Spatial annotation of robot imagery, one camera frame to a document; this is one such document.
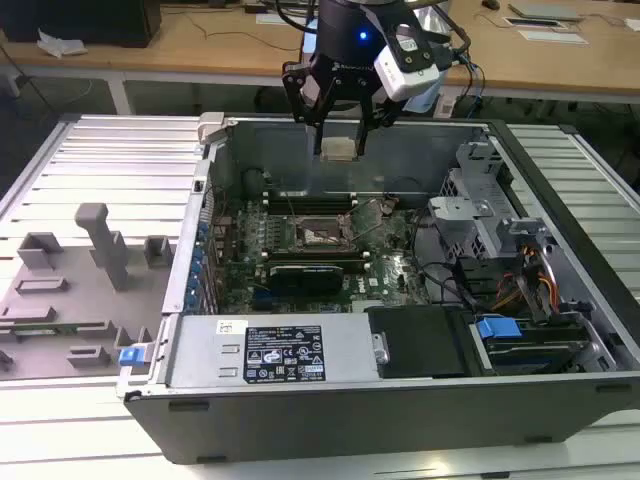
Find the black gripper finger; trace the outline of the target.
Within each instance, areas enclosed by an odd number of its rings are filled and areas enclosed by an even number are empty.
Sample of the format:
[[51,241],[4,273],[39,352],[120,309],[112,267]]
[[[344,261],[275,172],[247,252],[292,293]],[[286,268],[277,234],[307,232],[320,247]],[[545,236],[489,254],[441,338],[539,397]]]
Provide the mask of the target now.
[[315,129],[313,154],[320,155],[326,114],[322,110],[322,100],[309,104],[303,95],[303,88],[313,80],[310,67],[302,63],[285,62],[281,79],[294,120]]
[[376,74],[359,78],[356,86],[357,100],[362,114],[357,129],[355,146],[356,154],[363,155],[369,132],[380,127],[390,127],[395,122],[398,116],[398,103],[389,97],[385,97],[382,102],[374,100],[374,96],[379,90],[386,94]]

